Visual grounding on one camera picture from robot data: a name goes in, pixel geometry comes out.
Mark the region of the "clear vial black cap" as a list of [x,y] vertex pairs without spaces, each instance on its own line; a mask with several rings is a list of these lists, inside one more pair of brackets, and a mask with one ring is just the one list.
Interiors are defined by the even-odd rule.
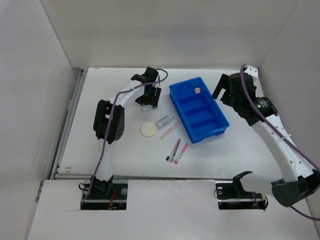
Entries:
[[151,110],[153,110],[152,106],[144,106],[141,111],[143,114],[150,112]]

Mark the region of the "beige makeup sponge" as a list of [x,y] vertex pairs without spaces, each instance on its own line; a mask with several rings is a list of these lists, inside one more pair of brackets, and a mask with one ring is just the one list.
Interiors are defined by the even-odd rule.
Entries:
[[201,93],[201,89],[200,89],[199,87],[196,87],[196,88],[194,89],[194,93],[195,93],[195,94]]

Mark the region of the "clear plastic bottle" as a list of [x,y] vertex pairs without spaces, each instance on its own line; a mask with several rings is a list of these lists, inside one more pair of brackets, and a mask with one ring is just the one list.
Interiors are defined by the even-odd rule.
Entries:
[[175,114],[167,114],[158,121],[155,122],[158,131],[162,130],[167,125],[171,124],[175,120]]

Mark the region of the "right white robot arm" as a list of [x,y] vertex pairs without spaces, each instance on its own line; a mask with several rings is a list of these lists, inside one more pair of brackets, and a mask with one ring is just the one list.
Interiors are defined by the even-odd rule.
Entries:
[[225,90],[220,100],[232,107],[260,136],[282,177],[272,179],[244,171],[234,176],[231,183],[216,184],[222,191],[219,198],[245,199],[257,193],[272,196],[288,208],[320,188],[320,171],[296,150],[277,109],[269,98],[257,97],[256,89],[253,76],[246,72],[222,74],[212,98],[217,99],[221,90]]

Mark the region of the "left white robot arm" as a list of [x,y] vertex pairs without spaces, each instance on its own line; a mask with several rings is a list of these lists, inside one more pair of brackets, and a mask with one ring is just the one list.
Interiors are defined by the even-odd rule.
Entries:
[[90,179],[89,189],[100,198],[107,198],[112,192],[113,161],[107,156],[106,145],[118,141],[125,130],[125,104],[135,102],[144,110],[158,107],[161,95],[159,68],[147,67],[143,74],[135,74],[128,85],[109,100],[101,99],[96,107],[93,131],[102,140],[102,150]]

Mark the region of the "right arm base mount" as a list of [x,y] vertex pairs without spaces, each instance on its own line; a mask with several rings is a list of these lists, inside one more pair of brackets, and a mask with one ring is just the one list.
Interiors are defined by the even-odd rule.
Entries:
[[268,198],[255,192],[244,191],[230,180],[216,181],[214,197],[219,210],[266,210]]

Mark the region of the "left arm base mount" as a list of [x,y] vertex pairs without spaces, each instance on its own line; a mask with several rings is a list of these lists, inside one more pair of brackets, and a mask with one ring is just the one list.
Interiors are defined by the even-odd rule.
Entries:
[[81,210],[126,210],[128,196],[128,179],[100,181],[94,179],[91,189],[90,181],[78,185],[82,191],[80,200]]

